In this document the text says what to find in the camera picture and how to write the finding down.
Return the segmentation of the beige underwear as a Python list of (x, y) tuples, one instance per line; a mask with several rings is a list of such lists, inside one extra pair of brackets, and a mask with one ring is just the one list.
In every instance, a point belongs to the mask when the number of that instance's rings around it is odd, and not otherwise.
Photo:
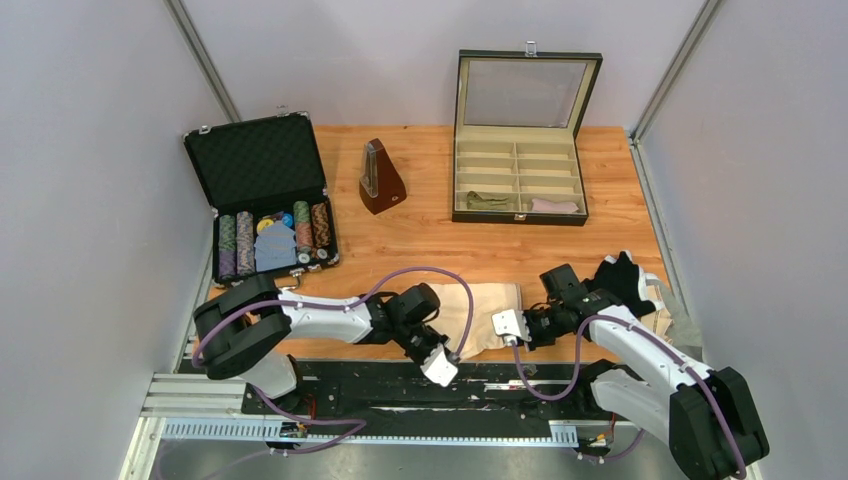
[[(467, 293), (457, 284), (431, 284), (441, 305), (438, 314), (429, 325), (449, 338), (448, 348), (457, 351), (465, 330), (468, 312)], [(485, 350), (504, 347), (503, 340), (495, 334), (492, 316), (504, 310), (522, 308), (521, 287), (516, 283), (471, 284), (474, 313), (470, 333), (460, 349), (460, 358), (467, 360)]]

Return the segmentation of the olive green white underwear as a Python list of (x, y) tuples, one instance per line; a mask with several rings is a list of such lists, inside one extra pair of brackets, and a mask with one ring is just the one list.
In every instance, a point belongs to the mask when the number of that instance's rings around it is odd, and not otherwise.
[(469, 210), (476, 211), (512, 211), (512, 199), (510, 195), (501, 195), (487, 192), (469, 191), (465, 196), (466, 206)]

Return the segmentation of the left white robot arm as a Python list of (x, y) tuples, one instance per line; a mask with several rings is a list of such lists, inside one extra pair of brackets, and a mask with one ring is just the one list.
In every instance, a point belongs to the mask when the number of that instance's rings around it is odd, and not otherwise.
[(425, 283), (401, 293), (335, 299), (280, 289), (272, 278), (255, 276), (194, 311), (192, 364), (211, 380), (243, 379), (283, 413), (298, 411), (307, 390), (293, 356), (277, 350), (286, 339), (394, 343), (426, 379), (446, 387), (458, 367), (448, 337), (426, 322), (440, 307)]

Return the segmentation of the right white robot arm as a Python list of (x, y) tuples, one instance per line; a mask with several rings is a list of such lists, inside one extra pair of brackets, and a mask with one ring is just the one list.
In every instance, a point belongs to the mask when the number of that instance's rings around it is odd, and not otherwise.
[(607, 411), (661, 440), (689, 479), (743, 479), (771, 448), (747, 381), (731, 367), (715, 369), (683, 353), (641, 321), (663, 308), (647, 294), (657, 278), (627, 252), (606, 257), (593, 277), (580, 280), (568, 264), (541, 274), (546, 300), (513, 316), (506, 342), (529, 350), (565, 335), (616, 354), (623, 366), (573, 363), (565, 390), (584, 417)]

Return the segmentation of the tan striped waistband underwear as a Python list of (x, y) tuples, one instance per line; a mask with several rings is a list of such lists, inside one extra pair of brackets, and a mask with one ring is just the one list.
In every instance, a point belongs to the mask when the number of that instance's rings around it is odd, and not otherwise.
[(640, 316), (640, 322), (653, 333), (671, 343), (669, 331), (673, 326), (673, 315), (669, 307), (675, 301), (670, 289), (663, 283), (650, 283), (646, 286), (645, 296), (654, 310)]

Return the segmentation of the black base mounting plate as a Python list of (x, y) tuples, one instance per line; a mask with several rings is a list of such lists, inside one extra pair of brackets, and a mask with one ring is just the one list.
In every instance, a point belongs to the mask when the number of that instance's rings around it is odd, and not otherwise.
[(527, 392), (512, 363), (463, 364), (441, 387), (409, 361), (300, 361), (301, 381), (276, 405), (320, 419), (362, 419), (363, 434), (436, 438), (541, 438), (554, 421), (606, 431), (615, 417), (580, 385), (565, 399)]

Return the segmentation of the grey cloth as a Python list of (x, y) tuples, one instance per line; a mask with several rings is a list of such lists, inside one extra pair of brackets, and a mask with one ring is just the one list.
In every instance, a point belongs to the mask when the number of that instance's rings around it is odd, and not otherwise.
[(655, 287), (663, 303), (661, 313), (667, 318), (664, 336), (669, 343), (684, 354), (700, 360), (703, 356), (703, 339), (699, 326), (691, 319), (686, 308), (671, 289), (661, 281)]

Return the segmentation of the wooden metronome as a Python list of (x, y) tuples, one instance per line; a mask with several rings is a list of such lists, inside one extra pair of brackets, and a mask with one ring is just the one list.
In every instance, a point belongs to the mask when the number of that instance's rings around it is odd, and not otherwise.
[(365, 143), (359, 195), (366, 209), (378, 215), (407, 199), (407, 190), (383, 143), (374, 138)]

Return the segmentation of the orange black chip stack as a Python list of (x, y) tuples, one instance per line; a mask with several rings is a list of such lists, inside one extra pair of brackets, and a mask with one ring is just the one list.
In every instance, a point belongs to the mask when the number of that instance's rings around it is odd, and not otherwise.
[(319, 259), (327, 259), (331, 240), (327, 204), (320, 203), (313, 205), (311, 207), (311, 214), (316, 256)]

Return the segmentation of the blue playing cards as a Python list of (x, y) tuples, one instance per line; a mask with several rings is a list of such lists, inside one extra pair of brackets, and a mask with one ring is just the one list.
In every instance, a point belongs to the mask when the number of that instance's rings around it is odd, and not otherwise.
[(255, 264), (258, 272), (267, 272), (297, 264), (295, 232), (282, 222), (273, 222), (258, 232)]

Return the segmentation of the black poker chip case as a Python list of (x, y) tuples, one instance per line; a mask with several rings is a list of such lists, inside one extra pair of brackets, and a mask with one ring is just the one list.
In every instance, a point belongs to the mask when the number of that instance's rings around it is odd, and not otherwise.
[[(229, 287), (257, 274), (287, 277), (325, 270), (340, 262), (333, 205), (308, 112), (203, 126), (184, 134), (182, 143), (214, 214), (215, 284)], [(257, 267), (246, 275), (239, 274), (236, 268), (222, 268), (222, 218), (236, 218), (239, 213), (248, 212), (253, 223), (258, 224), (266, 216), (291, 214), (298, 201), (325, 206), (327, 242), (320, 247), (324, 255), (313, 253), (307, 263), (294, 260), (276, 268)]]

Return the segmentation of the purple grey chip stack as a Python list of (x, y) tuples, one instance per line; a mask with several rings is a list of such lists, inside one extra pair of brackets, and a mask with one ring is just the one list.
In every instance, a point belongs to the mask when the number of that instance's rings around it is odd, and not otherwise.
[(239, 276), (255, 272), (253, 215), (248, 211), (236, 215), (236, 270)]

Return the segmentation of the black compartment display box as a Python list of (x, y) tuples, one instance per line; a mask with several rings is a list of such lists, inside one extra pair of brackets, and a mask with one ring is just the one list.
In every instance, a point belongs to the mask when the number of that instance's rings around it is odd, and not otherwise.
[[(577, 137), (600, 73), (594, 52), (458, 53), (451, 217), (461, 223), (583, 226), (590, 213)], [(469, 191), (510, 195), (512, 211), (476, 211)], [(576, 214), (531, 211), (531, 199), (572, 201)]]

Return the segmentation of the green purple chip stack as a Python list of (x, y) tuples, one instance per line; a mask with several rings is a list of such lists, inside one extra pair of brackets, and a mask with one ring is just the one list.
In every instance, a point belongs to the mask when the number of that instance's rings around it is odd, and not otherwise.
[(232, 215), (219, 217), (218, 222), (218, 273), (219, 279), (229, 281), (237, 273), (236, 219)]

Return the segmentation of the aluminium frame rail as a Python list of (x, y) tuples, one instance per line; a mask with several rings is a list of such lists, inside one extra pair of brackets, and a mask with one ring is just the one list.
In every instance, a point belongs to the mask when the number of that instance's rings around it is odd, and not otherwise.
[(158, 374), (124, 479), (678, 479), (668, 447), (575, 394), (549, 403), (512, 366), (472, 364), (440, 388), (401, 363), (309, 361), (273, 413), (238, 379)]

